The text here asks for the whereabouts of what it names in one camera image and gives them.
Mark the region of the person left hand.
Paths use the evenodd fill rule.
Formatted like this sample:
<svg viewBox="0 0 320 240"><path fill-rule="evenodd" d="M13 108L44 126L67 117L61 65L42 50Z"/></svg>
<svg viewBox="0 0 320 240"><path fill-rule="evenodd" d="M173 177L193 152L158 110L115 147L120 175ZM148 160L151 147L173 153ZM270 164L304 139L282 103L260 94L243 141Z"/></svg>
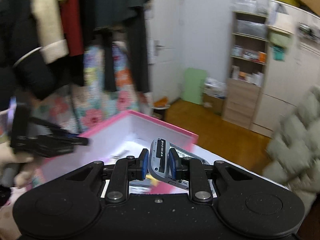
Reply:
<svg viewBox="0 0 320 240"><path fill-rule="evenodd" d="M27 137L30 111L25 107L15 110L9 126L9 137L1 143L1 186L22 188L31 182L37 167L36 158Z"/></svg>

